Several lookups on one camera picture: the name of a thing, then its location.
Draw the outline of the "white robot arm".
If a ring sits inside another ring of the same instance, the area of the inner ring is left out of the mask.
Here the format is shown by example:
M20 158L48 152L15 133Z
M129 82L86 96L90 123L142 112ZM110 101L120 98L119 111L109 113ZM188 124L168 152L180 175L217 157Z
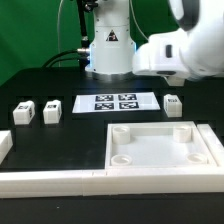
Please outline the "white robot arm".
M97 0L86 71L103 79L160 76L171 85L224 77L224 0L167 0L178 29L138 47L130 37L131 0Z

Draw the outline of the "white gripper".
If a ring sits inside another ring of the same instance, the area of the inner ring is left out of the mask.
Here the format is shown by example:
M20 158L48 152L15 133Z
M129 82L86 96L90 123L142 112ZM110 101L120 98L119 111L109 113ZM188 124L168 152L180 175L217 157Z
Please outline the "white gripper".
M138 48L133 56L132 71L135 75L160 76L170 86L183 86L190 77L184 64L180 47L186 39L182 29L154 34Z

